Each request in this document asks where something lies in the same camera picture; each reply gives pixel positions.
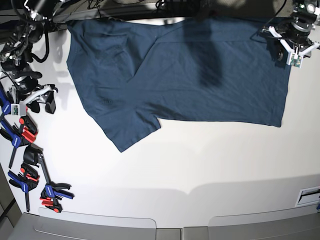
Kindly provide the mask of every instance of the t-shirt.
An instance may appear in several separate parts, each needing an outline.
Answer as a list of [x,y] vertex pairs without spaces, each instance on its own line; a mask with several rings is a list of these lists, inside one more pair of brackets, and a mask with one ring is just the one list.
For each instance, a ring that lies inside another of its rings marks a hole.
[[262,24],[73,21],[67,65],[84,109],[120,152],[158,119],[280,127],[290,67],[273,60],[274,40],[256,36]]

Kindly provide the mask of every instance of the white table surface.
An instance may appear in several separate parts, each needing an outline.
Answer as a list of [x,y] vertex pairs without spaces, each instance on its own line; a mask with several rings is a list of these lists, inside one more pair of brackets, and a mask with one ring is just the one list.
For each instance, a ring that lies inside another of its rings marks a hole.
[[[29,114],[38,125],[35,144],[43,148],[51,180],[72,185],[74,199],[61,201],[65,211],[151,218],[158,228],[207,226],[214,216],[293,208],[297,199],[291,196],[277,194],[277,201],[257,202],[278,193],[277,186],[285,180],[292,179],[289,186],[293,179],[306,177],[308,182],[320,174],[320,51],[305,59],[302,69],[291,70],[281,128],[160,119],[161,129],[120,153],[82,107],[66,63],[70,33],[60,31],[49,37],[47,61],[34,62],[32,67],[43,74],[41,84],[58,87],[56,112],[51,115],[42,108],[39,114]],[[319,29],[311,38],[320,40]],[[44,37],[33,52],[44,55]],[[18,123],[16,117],[7,120]],[[12,149],[9,141],[0,138],[5,173]],[[11,169],[16,174],[24,150],[20,147],[16,153]],[[41,169],[38,172],[39,185],[29,193],[32,214],[42,206],[39,197],[45,179]],[[257,192],[259,184],[269,188]],[[300,187],[291,186],[297,196]],[[11,190],[25,212],[24,194],[12,186]]]

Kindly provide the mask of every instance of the clamp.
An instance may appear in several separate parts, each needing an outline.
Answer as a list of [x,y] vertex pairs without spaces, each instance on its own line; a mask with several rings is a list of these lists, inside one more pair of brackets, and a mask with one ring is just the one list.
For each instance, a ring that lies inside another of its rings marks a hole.
[[46,184],[43,191],[41,192],[40,200],[42,200],[42,205],[46,208],[55,211],[56,213],[61,213],[62,206],[58,200],[62,200],[62,197],[73,199],[74,195],[70,192],[64,191],[63,189],[70,189],[70,185],[66,183],[54,183]]
[[0,134],[5,139],[11,141],[13,145],[13,151],[9,163],[10,169],[13,165],[17,148],[32,144],[36,140],[38,134],[37,127],[29,116],[22,116],[19,122],[19,129],[17,129],[15,126],[11,127],[5,118],[1,122],[4,129],[0,129]]
[[24,192],[26,211],[29,212],[29,192],[38,186],[39,175],[36,170],[25,163],[22,163],[20,170],[23,175],[20,173],[15,175],[12,171],[8,172],[8,176],[11,178],[9,183],[16,188],[20,188]]
[[0,115],[0,122],[5,118],[5,115],[8,115],[11,113],[11,102],[8,99],[4,87],[2,86],[0,82],[0,104],[2,106],[2,114]]
[[74,198],[72,193],[64,190],[70,190],[71,185],[66,183],[54,183],[50,180],[44,154],[40,149],[34,148],[31,145],[27,146],[24,150],[23,162],[36,167],[39,167],[38,164],[41,165],[46,185],[41,192],[40,200],[42,200],[42,205],[54,210],[56,213],[60,213],[62,211],[62,206],[59,203],[59,200],[62,200],[62,198]]
[[36,89],[37,91],[19,103],[20,108],[27,106],[33,112],[39,113],[39,104],[45,104],[44,110],[49,114],[54,114],[56,111],[54,92],[58,92],[56,86],[54,84],[38,85]]

